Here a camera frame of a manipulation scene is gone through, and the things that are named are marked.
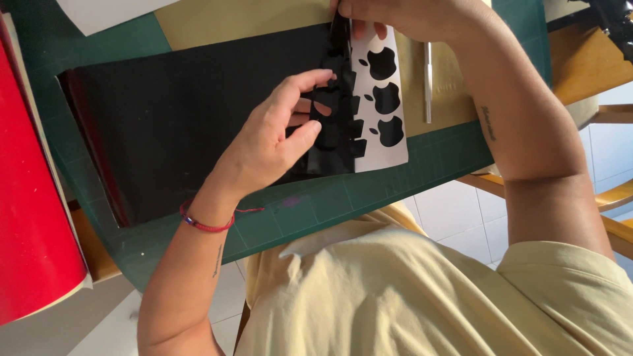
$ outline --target red string bracelet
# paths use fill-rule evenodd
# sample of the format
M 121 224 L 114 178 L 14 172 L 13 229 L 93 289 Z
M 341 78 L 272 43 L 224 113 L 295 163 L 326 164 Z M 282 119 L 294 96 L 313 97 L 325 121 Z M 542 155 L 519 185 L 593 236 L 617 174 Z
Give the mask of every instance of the red string bracelet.
M 207 226 L 204 224 L 201 224 L 199 221 L 197 221 L 196 219 L 190 217 L 187 215 L 187 212 L 185 212 L 185 207 L 189 204 L 191 204 L 191 202 L 194 201 L 193 199 L 189 199 L 187 201 L 185 201 L 181 206 L 180 206 L 180 216 L 182 216 L 182 220 L 190 226 L 195 227 L 196 229 L 202 230 L 202 231 L 206 231 L 206 232 L 220 232 L 220 231 L 224 231 L 224 230 L 228 230 L 229 227 L 231 227 L 231 225 L 233 225 L 233 223 L 235 222 L 235 213 L 233 213 L 233 215 L 231 216 L 231 220 L 229 221 L 228 224 L 224 225 L 224 226 Z M 236 212 L 241 212 L 241 213 L 248 213 L 248 212 L 258 212 L 260 210 L 264 210 L 264 208 L 256 208 L 256 209 L 246 209 L 246 210 L 240 210 L 240 209 L 235 209 Z

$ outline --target wrist tattoo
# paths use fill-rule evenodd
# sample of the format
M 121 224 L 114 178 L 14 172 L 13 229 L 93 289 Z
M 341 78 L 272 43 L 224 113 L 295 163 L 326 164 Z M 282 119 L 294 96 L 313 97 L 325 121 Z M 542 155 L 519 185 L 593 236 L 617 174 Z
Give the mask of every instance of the wrist tattoo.
M 215 270 L 213 271 L 213 276 L 211 278 L 215 278 L 215 275 L 218 274 L 218 266 L 220 265 L 220 255 L 222 254 L 222 244 L 218 247 L 218 256 L 215 258 Z
M 497 141 L 497 138 L 494 137 L 492 124 L 490 123 L 490 110 L 488 110 L 488 106 L 482 106 L 481 112 L 484 114 L 484 121 L 486 121 L 486 126 L 488 126 L 488 136 L 490 136 L 490 141 Z

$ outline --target hand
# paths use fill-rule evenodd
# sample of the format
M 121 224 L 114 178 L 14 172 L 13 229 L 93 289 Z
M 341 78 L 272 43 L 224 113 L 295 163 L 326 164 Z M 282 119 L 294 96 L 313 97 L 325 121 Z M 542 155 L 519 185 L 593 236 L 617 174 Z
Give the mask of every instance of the hand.
M 310 100 L 299 94 L 311 91 L 315 85 L 325 86 L 329 79 L 335 79 L 331 70 L 315 69 L 288 77 L 276 87 L 251 112 L 207 178 L 214 191 L 223 191 L 225 198 L 237 204 L 281 178 L 312 147 L 321 131 L 320 122 L 308 120 Z M 324 105 L 315 106 L 324 115 L 331 112 Z M 286 127 L 298 125 L 286 138 Z
M 420 42 L 451 42 L 468 34 L 473 19 L 486 19 L 494 12 L 481 0 L 330 0 L 352 19 L 353 33 L 362 37 L 365 21 L 374 22 L 378 36 L 387 35 L 384 24 Z

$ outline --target green cutting mat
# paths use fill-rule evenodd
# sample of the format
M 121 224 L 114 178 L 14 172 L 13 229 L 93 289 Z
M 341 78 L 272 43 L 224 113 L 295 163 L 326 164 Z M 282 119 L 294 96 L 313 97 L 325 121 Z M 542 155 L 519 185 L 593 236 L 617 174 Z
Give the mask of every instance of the green cutting mat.
M 46 137 L 117 266 L 143 291 L 178 226 L 172 215 L 119 229 L 55 75 L 68 68 L 169 52 L 153 14 L 84 37 L 55 0 L 4 0 L 13 15 Z M 539 73 L 551 80 L 541 0 L 493 0 Z M 407 139 L 409 163 L 393 168 L 268 188 L 247 197 L 229 230 L 222 263 L 252 255 L 461 177 L 492 163 L 479 123 Z

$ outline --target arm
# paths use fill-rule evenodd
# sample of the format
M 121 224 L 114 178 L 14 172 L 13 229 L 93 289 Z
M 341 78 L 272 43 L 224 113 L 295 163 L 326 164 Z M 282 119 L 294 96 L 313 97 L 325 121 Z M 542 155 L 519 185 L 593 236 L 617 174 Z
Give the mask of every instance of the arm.
M 253 110 L 187 214 L 208 226 L 224 226 L 243 197 L 290 169 L 321 129 L 319 122 L 308 121 L 310 101 L 299 94 L 331 77 L 331 70 L 312 70 L 281 83 Z M 285 128 L 296 125 L 301 127 L 285 138 Z M 223 355 L 207 313 L 226 237 L 226 231 L 210 233 L 180 224 L 143 295 L 137 335 L 140 355 Z
M 577 129 L 493 10 L 481 0 L 343 0 L 339 11 L 451 46 L 505 180 L 510 244 L 559 241 L 613 259 Z

